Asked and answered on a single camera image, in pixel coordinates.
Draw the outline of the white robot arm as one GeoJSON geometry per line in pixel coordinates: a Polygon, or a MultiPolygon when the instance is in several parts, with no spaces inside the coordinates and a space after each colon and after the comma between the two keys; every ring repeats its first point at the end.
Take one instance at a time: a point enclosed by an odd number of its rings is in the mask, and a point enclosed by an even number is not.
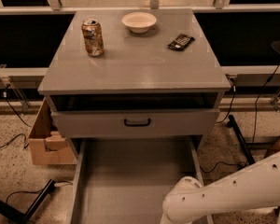
{"type": "Polygon", "coordinates": [[[280,152],[208,186],[183,177],[164,198],[161,224],[191,224],[207,215],[273,206],[280,208],[280,152]]]}

